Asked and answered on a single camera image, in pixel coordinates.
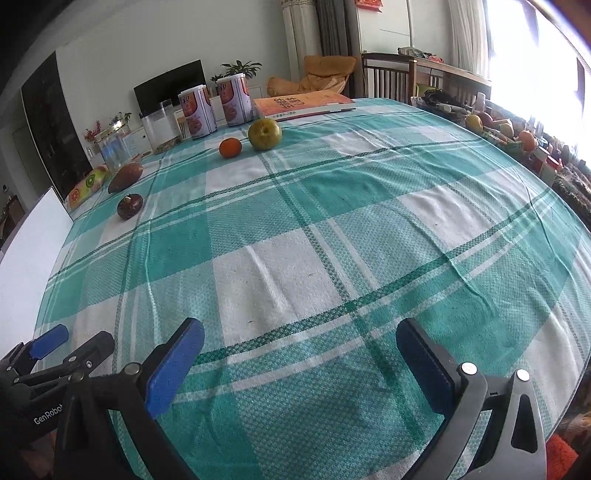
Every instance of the orange armchair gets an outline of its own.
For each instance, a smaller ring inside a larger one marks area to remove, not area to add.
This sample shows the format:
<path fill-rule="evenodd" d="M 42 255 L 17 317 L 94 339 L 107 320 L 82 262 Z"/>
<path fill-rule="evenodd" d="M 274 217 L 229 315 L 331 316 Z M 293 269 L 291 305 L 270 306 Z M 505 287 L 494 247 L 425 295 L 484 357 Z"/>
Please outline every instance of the orange armchair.
<path fill-rule="evenodd" d="M 271 77 L 267 82 L 267 93 L 272 97 L 319 90 L 332 90 L 340 93 L 345 88 L 356 65 L 357 59 L 355 57 L 308 55 L 304 58 L 306 76 L 299 83 Z"/>

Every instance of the tangerine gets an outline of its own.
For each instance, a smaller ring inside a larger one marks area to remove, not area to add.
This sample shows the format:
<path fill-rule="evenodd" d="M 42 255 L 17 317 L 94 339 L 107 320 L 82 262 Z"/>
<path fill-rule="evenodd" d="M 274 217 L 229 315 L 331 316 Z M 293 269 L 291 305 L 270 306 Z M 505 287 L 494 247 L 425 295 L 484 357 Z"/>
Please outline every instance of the tangerine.
<path fill-rule="evenodd" d="M 533 152 L 538 146 L 538 142 L 535 140 L 535 137 L 527 130 L 520 132 L 517 140 L 523 142 L 523 150 L 526 152 Z"/>
<path fill-rule="evenodd" d="M 242 151 L 242 143 L 237 138 L 227 138 L 220 143 L 220 155 L 224 158 L 234 158 Z"/>

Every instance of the red cloth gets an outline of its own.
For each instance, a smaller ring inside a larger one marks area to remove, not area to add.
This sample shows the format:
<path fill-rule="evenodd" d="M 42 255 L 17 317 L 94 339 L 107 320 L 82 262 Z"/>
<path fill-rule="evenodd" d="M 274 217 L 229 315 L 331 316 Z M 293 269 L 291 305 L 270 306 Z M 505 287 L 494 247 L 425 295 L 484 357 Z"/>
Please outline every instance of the red cloth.
<path fill-rule="evenodd" d="M 355 0 L 355 5 L 357 5 L 358 8 L 365 8 L 376 12 L 381 12 L 379 8 L 383 7 L 382 0 Z"/>
<path fill-rule="evenodd" d="M 553 434 L 546 442 L 548 480 L 560 480 L 577 459 L 578 454 L 558 435 Z"/>

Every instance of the window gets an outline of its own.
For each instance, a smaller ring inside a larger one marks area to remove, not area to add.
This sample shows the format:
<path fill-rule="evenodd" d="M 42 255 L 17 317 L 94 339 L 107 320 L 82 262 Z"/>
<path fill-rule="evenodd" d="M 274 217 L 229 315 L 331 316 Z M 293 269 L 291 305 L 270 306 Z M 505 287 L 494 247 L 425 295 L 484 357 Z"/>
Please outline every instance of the window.
<path fill-rule="evenodd" d="M 580 153 L 589 152 L 573 47 L 528 3 L 493 0 L 487 4 L 492 38 L 491 101 L 526 120 L 533 115 L 548 134 L 571 147 L 578 146 Z M 584 114 L 589 127 L 589 112 Z"/>

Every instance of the white curtain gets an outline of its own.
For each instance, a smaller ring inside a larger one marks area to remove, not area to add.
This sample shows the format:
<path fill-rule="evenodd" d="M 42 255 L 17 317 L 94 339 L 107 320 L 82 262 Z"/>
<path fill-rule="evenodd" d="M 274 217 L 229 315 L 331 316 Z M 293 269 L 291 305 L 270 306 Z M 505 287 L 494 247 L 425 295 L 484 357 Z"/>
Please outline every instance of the white curtain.
<path fill-rule="evenodd" d="M 315 0 L 281 0 L 291 80 L 304 76 L 304 57 L 322 55 Z"/>
<path fill-rule="evenodd" d="M 488 42 L 482 0 L 448 1 L 452 13 L 452 65 L 488 78 Z"/>

